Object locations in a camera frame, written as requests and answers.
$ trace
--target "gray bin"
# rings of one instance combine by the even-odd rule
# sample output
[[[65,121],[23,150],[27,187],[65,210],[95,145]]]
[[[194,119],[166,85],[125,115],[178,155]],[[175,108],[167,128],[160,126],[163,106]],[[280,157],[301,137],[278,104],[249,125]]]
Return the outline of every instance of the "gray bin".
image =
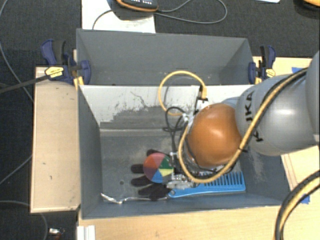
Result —
[[[150,49],[146,48],[146,40],[152,40]],[[190,53],[193,50],[190,46],[195,44],[203,44],[202,48],[206,48],[201,59],[184,55],[184,52]],[[119,59],[116,52],[120,53],[122,46],[129,49],[124,49],[126,56],[119,60],[119,65],[116,62]],[[201,54],[199,46],[196,46],[194,55]],[[153,49],[158,51],[158,56],[150,56]],[[162,131],[165,113],[159,107],[157,99],[157,85],[166,73],[181,67],[197,73],[206,84],[214,85],[208,87],[211,103],[239,96],[249,87],[244,85],[248,79],[248,63],[252,60],[247,40],[78,30],[77,54],[78,60],[87,59],[92,66],[91,84],[78,89],[83,219],[235,209],[282,203],[288,194],[289,185],[281,158],[266,157],[250,151],[242,154],[239,161],[246,184],[246,191],[243,193],[156,202],[130,201],[122,205],[104,201],[100,196],[100,193],[115,199],[137,196],[138,190],[131,186],[130,181],[138,175],[131,173],[131,165],[143,163],[148,149],[170,152],[170,136]],[[176,84],[183,86],[164,88],[166,104],[191,111],[199,90],[198,84],[191,85],[194,83],[189,79],[180,79]]]

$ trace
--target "clamp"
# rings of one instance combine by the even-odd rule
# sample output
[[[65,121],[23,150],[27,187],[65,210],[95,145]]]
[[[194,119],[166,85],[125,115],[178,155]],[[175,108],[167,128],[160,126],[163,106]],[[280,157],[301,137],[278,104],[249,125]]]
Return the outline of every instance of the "clamp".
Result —
[[[248,66],[248,78],[250,84],[259,84],[262,81],[276,75],[272,66],[276,60],[276,51],[271,45],[261,45],[262,60],[259,60],[259,67],[255,62],[250,62]]]
[[[49,67],[59,66],[63,68],[61,75],[49,78],[49,80],[62,81],[72,85],[75,78],[82,76],[83,83],[88,85],[91,79],[89,61],[82,60],[80,65],[77,65],[72,56],[64,52],[65,44],[65,40],[48,39],[40,47],[42,56]]]

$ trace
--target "blue comb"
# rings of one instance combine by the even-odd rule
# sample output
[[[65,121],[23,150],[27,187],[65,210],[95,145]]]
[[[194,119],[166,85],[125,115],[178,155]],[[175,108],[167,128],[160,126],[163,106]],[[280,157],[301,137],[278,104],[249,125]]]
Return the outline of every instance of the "blue comb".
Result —
[[[197,187],[186,189],[174,188],[168,196],[181,198],[193,195],[237,193],[246,190],[245,179],[242,171],[229,172],[217,178],[215,181],[199,184]]]

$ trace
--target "black cable wire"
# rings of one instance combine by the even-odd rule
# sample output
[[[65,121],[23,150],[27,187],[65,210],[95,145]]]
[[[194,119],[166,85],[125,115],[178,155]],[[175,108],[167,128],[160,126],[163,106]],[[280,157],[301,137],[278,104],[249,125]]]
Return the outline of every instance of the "black cable wire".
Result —
[[[288,206],[291,199],[303,188],[305,185],[307,185],[309,182],[313,181],[314,179],[318,178],[320,176],[320,171],[316,171],[313,174],[309,175],[307,178],[305,178],[303,181],[301,181],[284,199],[282,202],[281,208],[278,212],[276,223],[275,223],[275,229],[274,229],[274,236],[276,240],[280,240],[281,238],[281,228],[280,228],[280,222],[283,217],[284,211],[286,207]]]
[[[0,89],[0,94],[19,89],[21,87],[33,85],[33,84],[39,83],[39,82],[47,80],[47,79],[48,79],[48,76],[44,75],[44,76],[41,76],[41,77],[38,77],[35,79],[31,79],[29,81],[21,82],[21,83],[18,83],[18,84],[15,84],[15,85],[12,85],[12,86],[9,86],[6,88],[2,88],[2,89]]]
[[[169,111],[171,110],[178,110],[180,111],[181,113],[185,113],[185,111],[178,107],[178,106],[171,106],[169,107],[166,111],[165,111],[165,122],[166,122],[166,127],[163,128],[163,130],[165,132],[168,132],[170,133],[170,136],[171,136],[171,149],[172,149],[172,152],[177,152],[177,146],[176,146],[176,133],[177,131],[181,131],[183,128],[180,127],[180,122],[182,120],[182,116],[179,117],[179,119],[176,121],[175,123],[175,126],[172,127],[172,125],[170,124],[169,122],[169,118],[168,118],[168,115],[169,115]]]
[[[95,19],[95,21],[94,21],[94,23],[93,23],[93,25],[92,25],[92,29],[91,29],[91,30],[94,30],[94,29],[95,29],[95,25],[96,25],[97,21],[98,21],[103,15],[106,15],[106,14],[108,14],[108,13],[110,13],[110,12],[112,12],[111,9],[106,10],[105,12],[101,13],[101,14]]]
[[[286,220],[284,221],[284,223],[286,223],[286,221],[288,220],[289,216],[291,215],[291,213],[293,212],[293,210],[307,197],[312,195],[315,191],[317,191],[320,188],[320,184],[315,186],[313,189],[311,189],[311,191],[309,191],[308,193],[305,194],[305,196],[301,197],[299,199],[299,201],[296,203],[296,205],[293,207],[292,211],[290,211],[290,213],[288,214]],[[285,224],[283,224],[283,227],[280,231],[280,240],[284,240],[284,229],[285,229]]]
[[[172,12],[175,12],[175,11],[179,10],[180,8],[182,8],[186,4],[190,3],[191,1],[192,0],[187,0],[183,4],[179,5],[178,7],[170,9],[170,10],[158,10],[159,13],[155,12],[154,14],[162,16],[162,17],[167,17],[167,18],[170,18],[170,19],[182,21],[182,22],[196,23],[196,24],[203,24],[203,25],[219,23],[219,22],[222,22],[227,17],[228,9],[227,9],[225,3],[222,2],[221,0],[217,0],[217,1],[223,6],[225,13],[224,13],[224,16],[222,18],[217,19],[217,20],[213,20],[213,21],[196,21],[196,20],[190,20],[190,19],[178,18],[178,17],[166,15],[167,13],[172,13]]]

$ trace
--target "black carpet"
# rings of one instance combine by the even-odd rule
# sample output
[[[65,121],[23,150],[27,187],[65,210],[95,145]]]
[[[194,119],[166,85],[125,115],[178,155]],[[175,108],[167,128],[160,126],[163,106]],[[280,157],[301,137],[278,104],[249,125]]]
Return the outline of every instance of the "black carpet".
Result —
[[[157,0],[160,9],[177,7],[186,0]],[[227,18],[218,24],[199,25],[155,17],[158,33],[180,33],[248,38],[252,54],[259,46],[272,45],[281,57],[312,57],[319,50],[319,12],[301,7],[295,0],[271,4],[254,0],[222,0]],[[211,21],[223,16],[214,0],[196,0],[171,15]],[[21,81],[34,77],[42,64],[40,45],[47,39],[65,39],[66,50],[76,47],[81,27],[81,0],[10,0],[0,18],[0,42]],[[0,56],[0,83],[16,84]],[[22,89],[0,95],[0,181],[32,152],[33,107]],[[29,202],[31,163],[0,185],[0,200]],[[62,239],[75,237],[75,212],[45,214],[49,228],[64,228]],[[0,239],[42,239],[44,225],[28,209],[0,203]]]

